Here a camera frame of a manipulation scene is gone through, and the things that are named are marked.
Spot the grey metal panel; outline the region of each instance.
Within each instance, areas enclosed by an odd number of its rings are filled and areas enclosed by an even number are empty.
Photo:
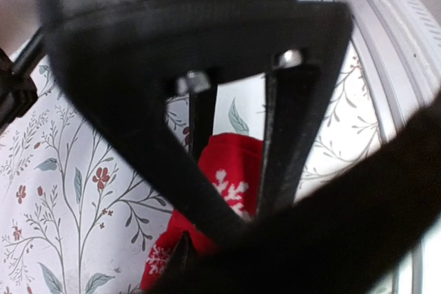
[[[368,0],[408,68],[421,105],[441,81],[441,27],[420,0]]]
[[[409,68],[401,63],[396,45],[367,0],[345,1],[352,5],[356,18],[352,41],[365,68],[382,139],[386,142],[423,100],[417,98],[408,76]],[[418,245],[394,273],[394,294],[421,294],[422,271],[422,247]]]
[[[419,106],[407,69],[369,2],[346,1],[352,5],[360,31],[380,73],[393,121],[400,129]]]
[[[376,64],[373,62],[371,53],[363,35],[361,34],[357,21],[354,23],[352,43],[363,66],[363,76],[367,82],[369,93],[372,97],[373,107],[376,111],[381,140],[383,142],[390,141],[396,134],[396,127],[393,123],[391,108],[380,79],[379,71],[377,70]]]

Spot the white surface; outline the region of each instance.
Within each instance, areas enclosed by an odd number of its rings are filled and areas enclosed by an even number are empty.
[[[441,220],[422,241],[423,249],[423,294],[438,294],[441,288]]]
[[[38,29],[37,0],[0,0],[0,48],[11,55]]]

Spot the black clip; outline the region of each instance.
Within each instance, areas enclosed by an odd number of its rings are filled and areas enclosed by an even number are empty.
[[[0,49],[0,134],[22,117],[38,99],[30,74],[43,58],[42,33],[38,31],[13,63]]]

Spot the black cable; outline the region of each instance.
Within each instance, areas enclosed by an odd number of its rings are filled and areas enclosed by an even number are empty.
[[[12,73],[17,78],[29,78],[43,57],[43,33],[38,29],[12,65]]]

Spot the leaf pattern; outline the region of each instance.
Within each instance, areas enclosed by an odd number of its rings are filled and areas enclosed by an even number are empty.
[[[83,184],[81,183],[83,180],[83,177],[81,175],[81,172],[78,170],[78,168],[75,167],[75,180],[74,180],[74,186],[75,186],[75,196],[76,196],[76,203],[80,203],[81,194],[83,192]]]
[[[107,282],[112,279],[114,279],[114,277],[102,273],[95,273],[85,285],[85,294],[94,294],[98,287],[106,285]]]
[[[35,169],[40,169],[41,171],[54,171],[57,170],[57,160],[55,158],[49,158],[43,163],[40,163],[35,167]]]
[[[41,270],[43,271],[43,277],[46,281],[46,285],[48,285],[49,291],[51,294],[60,294],[63,292],[63,287],[61,286],[60,281],[55,277],[51,270],[47,268],[43,263],[39,263]]]
[[[228,112],[228,119],[237,134],[249,135],[247,123],[240,117],[236,109],[236,99],[233,100]]]

